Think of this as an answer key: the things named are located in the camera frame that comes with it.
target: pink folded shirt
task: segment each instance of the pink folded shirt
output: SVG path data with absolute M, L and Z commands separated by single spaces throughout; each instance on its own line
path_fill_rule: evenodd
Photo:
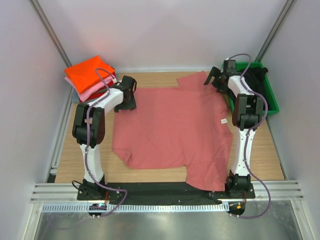
M 178 79 L 180 87 L 138 88 L 137 108 L 115 114 L 112 149 L 132 169 L 186 166 L 186 182 L 224 191 L 232 133 L 228 108 L 207 75 Z
M 75 85 L 73 84 L 73 82 L 71 81 L 70 78 L 68 78 L 67 76 L 64 78 L 69 84 L 71 84 L 71 86 L 76 90 L 76 93 L 79 96 L 79 99 L 84 102 L 85 100 L 87 100 L 92 94 L 94 94 L 96 91 L 98 91 L 99 89 L 101 89 L 104 86 L 104 83 L 102 81 L 98 82 L 97 84 L 93 85 L 92 87 L 88 88 L 87 90 L 85 90 L 83 93 L 80 93 L 77 91 Z M 110 82 L 114 83 L 114 79 L 112 78 L 112 76 L 108 76 L 107 78 L 104 79 L 104 81 L 109 85 Z

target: t-shirt sleeve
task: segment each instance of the t-shirt sleeve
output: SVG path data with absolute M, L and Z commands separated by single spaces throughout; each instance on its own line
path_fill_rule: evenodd
M 179 86 L 188 91 L 195 92 L 216 92 L 217 90 L 211 85 L 204 85 L 208 75 L 204 71 L 183 76 L 177 79 Z
M 115 113 L 111 149 L 128 166 L 132 157 L 133 137 L 136 134 L 135 112 Z

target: white wall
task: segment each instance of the white wall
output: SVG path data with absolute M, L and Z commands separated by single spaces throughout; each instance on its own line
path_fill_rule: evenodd
M 69 86 L 64 62 L 27 0 L 0 8 L 0 239 L 21 239 Z
M 280 112 L 269 118 L 285 173 L 320 228 L 320 1 L 298 0 L 262 63 Z
M 120 72 L 219 66 L 256 56 L 284 0 L 39 0 L 70 61 Z

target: wooden surface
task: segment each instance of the wooden surface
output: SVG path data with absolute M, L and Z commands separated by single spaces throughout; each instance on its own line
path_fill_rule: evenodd
M 137 80 L 139 88 L 177 87 L 176 79 L 188 76 L 192 72 L 153 72 L 127 73 Z M 76 104 L 72 106 L 72 114 L 67 129 L 60 164 L 56 175 L 56 183 L 70 183 L 72 180 L 82 182 L 84 177 L 84 162 L 79 145 L 72 137 L 72 126 L 76 112 Z M 115 113 L 109 112 L 105 118 L 105 138 L 101 143 L 101 165 L 106 182 L 184 182 L 186 167 L 170 169 L 134 170 L 125 166 L 111 150 L 112 133 Z M 231 123 L 231 114 L 228 116 L 228 125 L 233 133 L 229 168 L 235 158 L 236 128 Z M 266 122 L 257 130 L 253 140 L 251 153 L 251 170 L 262 180 L 283 180 L 276 149 Z

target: stack of folded clothes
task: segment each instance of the stack of folded clothes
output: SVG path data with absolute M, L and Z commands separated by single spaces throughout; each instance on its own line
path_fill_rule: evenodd
M 95 56 L 64 70 L 66 73 L 64 79 L 75 89 L 80 102 L 99 98 L 106 92 L 106 86 L 96 74 L 97 68 L 105 69 L 113 75 L 102 70 L 98 71 L 108 86 L 117 81 L 115 69 L 104 63 L 100 56 Z

